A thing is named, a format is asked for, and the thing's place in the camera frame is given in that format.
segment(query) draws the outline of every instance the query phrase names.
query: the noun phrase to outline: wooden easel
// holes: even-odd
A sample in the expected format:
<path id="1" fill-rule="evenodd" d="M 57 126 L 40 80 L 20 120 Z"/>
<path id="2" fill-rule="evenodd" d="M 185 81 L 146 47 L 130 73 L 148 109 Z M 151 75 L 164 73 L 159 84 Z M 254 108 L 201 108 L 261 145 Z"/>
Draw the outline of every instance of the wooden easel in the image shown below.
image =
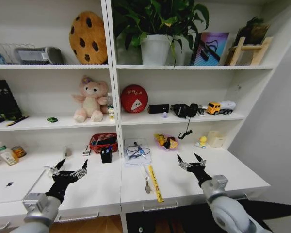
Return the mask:
<path id="1" fill-rule="evenodd" d="M 241 37 L 239 39 L 238 45 L 231 47 L 229 49 L 229 54 L 227 56 L 226 63 L 225 63 L 226 66 L 235 66 L 241 52 L 251 51 L 251 50 L 253 51 L 253 56 L 252 56 L 252 61 L 250 65 L 251 66 L 259 65 L 266 50 L 268 49 L 272 41 L 272 37 L 267 37 L 264 39 L 264 41 L 260 45 L 243 45 L 245 39 L 246 37 Z"/>

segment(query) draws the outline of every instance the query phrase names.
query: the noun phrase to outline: yellow toy truck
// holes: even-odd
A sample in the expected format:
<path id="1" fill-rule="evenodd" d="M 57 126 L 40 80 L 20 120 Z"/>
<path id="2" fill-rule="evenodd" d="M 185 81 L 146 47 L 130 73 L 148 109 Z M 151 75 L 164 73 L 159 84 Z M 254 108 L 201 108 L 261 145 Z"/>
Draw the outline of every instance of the yellow toy truck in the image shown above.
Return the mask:
<path id="1" fill-rule="evenodd" d="M 207 113 L 218 115 L 218 114 L 231 114 L 236 107 L 234 101 L 222 101 L 222 102 L 210 102 L 207 107 Z"/>

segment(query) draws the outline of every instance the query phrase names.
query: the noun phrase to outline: white box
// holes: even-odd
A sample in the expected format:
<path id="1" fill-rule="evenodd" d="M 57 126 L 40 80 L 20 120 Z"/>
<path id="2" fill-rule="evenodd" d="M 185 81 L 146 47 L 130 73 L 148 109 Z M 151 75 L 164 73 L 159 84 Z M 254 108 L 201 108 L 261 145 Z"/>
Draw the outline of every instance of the white box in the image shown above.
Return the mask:
<path id="1" fill-rule="evenodd" d="M 211 147 L 222 147 L 225 142 L 225 136 L 219 134 L 218 131 L 209 131 L 207 142 Z"/>

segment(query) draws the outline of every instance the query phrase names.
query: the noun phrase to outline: headphones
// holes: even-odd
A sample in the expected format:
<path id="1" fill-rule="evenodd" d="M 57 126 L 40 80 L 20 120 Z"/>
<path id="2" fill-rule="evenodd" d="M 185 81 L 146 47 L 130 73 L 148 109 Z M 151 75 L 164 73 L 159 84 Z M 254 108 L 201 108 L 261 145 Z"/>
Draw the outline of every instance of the headphones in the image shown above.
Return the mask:
<path id="1" fill-rule="evenodd" d="M 195 103 L 192 103 L 189 107 L 186 104 L 175 104 L 175 105 L 171 105 L 170 109 L 174 111 L 177 117 L 186 119 L 186 117 L 191 118 L 191 117 L 196 116 L 198 105 Z"/>
<path id="2" fill-rule="evenodd" d="M 189 128 L 191 117 L 194 117 L 197 114 L 198 105 L 195 104 L 195 103 L 192 103 L 190 105 L 190 107 L 189 107 L 186 104 L 175 104 L 175 105 L 172 105 L 170 109 L 172 111 L 174 111 L 176 116 L 179 117 L 179 118 L 185 118 L 186 119 L 186 117 L 189 117 L 189 123 L 188 123 L 188 127 L 186 128 L 186 131 L 180 133 L 178 138 L 179 139 L 184 139 L 185 136 L 193 133 L 192 130 L 188 131 L 188 128 Z"/>

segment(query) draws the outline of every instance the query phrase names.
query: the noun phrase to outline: yellow ruler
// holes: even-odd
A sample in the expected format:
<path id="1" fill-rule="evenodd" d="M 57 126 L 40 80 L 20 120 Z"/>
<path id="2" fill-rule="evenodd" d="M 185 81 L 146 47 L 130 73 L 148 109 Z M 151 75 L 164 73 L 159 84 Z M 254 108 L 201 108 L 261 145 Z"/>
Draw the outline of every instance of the yellow ruler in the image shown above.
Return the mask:
<path id="1" fill-rule="evenodd" d="M 155 187 L 157 201 L 159 203 L 164 202 L 164 200 L 162 198 L 162 195 L 161 195 L 160 188 L 159 188 L 159 184 L 157 183 L 157 179 L 156 179 L 156 176 L 155 176 L 155 173 L 154 173 L 152 165 L 149 165 L 149 171 L 150 171 L 150 175 L 152 177 L 152 181 L 153 181 L 153 184 L 154 184 L 154 187 Z"/>

